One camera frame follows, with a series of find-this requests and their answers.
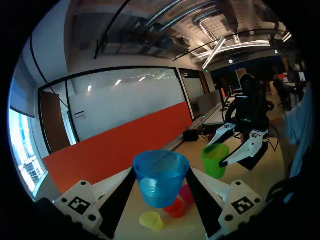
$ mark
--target orange panel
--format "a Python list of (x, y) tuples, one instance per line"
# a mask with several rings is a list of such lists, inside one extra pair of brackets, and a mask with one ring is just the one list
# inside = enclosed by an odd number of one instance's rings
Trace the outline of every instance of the orange panel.
[(110, 129), (43, 158), (61, 193), (79, 180), (91, 184), (132, 166), (140, 152), (164, 147), (192, 121), (186, 102)]
[(283, 73), (282, 73), (282, 74), (278, 74), (278, 75), (277, 75), (277, 77), (278, 77), (279, 79), (281, 79), (281, 80), (283, 80), (283, 78), (284, 78), (285, 76), (286, 76), (286, 75), (285, 75), (285, 74), (283, 74)]

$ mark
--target desk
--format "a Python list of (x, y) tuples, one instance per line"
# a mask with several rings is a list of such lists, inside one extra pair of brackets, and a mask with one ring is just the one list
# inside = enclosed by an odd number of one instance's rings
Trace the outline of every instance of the desk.
[[(270, 140), (275, 145), (276, 139), (271, 138)], [(195, 142), (184, 142), (176, 149), (176, 152), (186, 156), (191, 166), (204, 172), (200, 152), (207, 144), (207, 140), (199, 138)], [(240, 144), (240, 140), (229, 138), (225, 144), (229, 146), (231, 152)], [(235, 163), (226, 167), (226, 172), (220, 180), (228, 184), (237, 179), (243, 180), (262, 198), (265, 198), (270, 187), (283, 178), (284, 164), (281, 149), (278, 145), (276, 152), (269, 146), (265, 155), (252, 171), (248, 171), (241, 165)], [(166, 214), (163, 209), (148, 206), (142, 199), (138, 183), (135, 182), (116, 229), (115, 240), (205, 240), (205, 230), (196, 205), (192, 204), (185, 210), (186, 213), (183, 217), (173, 219)], [(160, 214), (165, 224), (164, 229), (153, 231), (140, 225), (139, 216), (146, 211), (156, 211)]]
[[(270, 141), (272, 142), (273, 146), (276, 145), (276, 138), (270, 138)], [(195, 142), (184, 142), (176, 149), (176, 152), (179, 152), (188, 158), (191, 166), (199, 169), (202, 172), (205, 172), (200, 151), (207, 144), (207, 140), (199, 138)], [(241, 144), (241, 141), (237, 138), (229, 138), (224, 142), (224, 144), (229, 147), (229, 152), (232, 152)], [(269, 192), (269, 189), (274, 184), (284, 179), (284, 174), (284, 162), (281, 148), (278, 144), (275, 152), (271, 146), (268, 146), (264, 156), (251, 171), (245, 169), (238, 163), (234, 163), (226, 167), (224, 176), (219, 180), (230, 184), (231, 182), (240, 179), (262, 198), (265, 198)]]
[[(204, 125), (217, 125), (217, 124), (224, 124), (221, 116), (220, 110), (222, 109), (222, 104), (214, 111), (214, 113), (211, 114), (210, 117), (208, 117), (207, 120), (204, 121)], [(223, 116), (225, 117), (227, 111), (223, 111)], [(233, 118), (236, 114), (236, 111), (233, 111), (231, 117)]]
[(293, 82), (285, 82), (284, 85), (290, 86), (290, 87), (295, 87), (296, 84)]

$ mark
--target blue cup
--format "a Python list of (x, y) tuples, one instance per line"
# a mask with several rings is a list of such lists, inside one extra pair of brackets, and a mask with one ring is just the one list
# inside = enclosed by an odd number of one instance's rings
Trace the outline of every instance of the blue cup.
[(142, 197), (154, 208), (173, 204), (189, 168), (187, 158), (167, 150), (151, 150), (133, 159)]

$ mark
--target person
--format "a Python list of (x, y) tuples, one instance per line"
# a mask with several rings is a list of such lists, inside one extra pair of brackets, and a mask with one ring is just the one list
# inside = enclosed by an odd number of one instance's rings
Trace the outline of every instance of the person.
[[(298, 146), (289, 177), (298, 175), (302, 165), (302, 157), (312, 143), (314, 113), (311, 87), (312, 85), (309, 84), (303, 99), (295, 108), (286, 112), (284, 116), (269, 121), (278, 130), (280, 138), (287, 137), (290, 144)], [(277, 133), (273, 128), (269, 128), (268, 135), (277, 136)]]
[(281, 104), (283, 105), (283, 108), (289, 108), (289, 99), (288, 94), (286, 93), (286, 90), (284, 88), (283, 81), (281, 81), (277, 74), (274, 74), (273, 77), (273, 86), (277, 90), (278, 96), (281, 100)]

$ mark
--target window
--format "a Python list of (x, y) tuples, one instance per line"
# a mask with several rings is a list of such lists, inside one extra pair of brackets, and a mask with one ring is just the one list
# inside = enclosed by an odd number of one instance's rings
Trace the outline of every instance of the window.
[(70, 125), (70, 120), (68, 117), (68, 112), (64, 111), (61, 109), (61, 114), (62, 114), (62, 120), (64, 124), (64, 128), (66, 129), (66, 133), (70, 142), (70, 145), (76, 144), (76, 139), (74, 137), (71, 125)]
[(33, 192), (37, 183), (46, 171), (31, 146), (28, 119), (12, 109), (9, 109), (9, 131), (12, 149), (18, 169), (29, 190)]

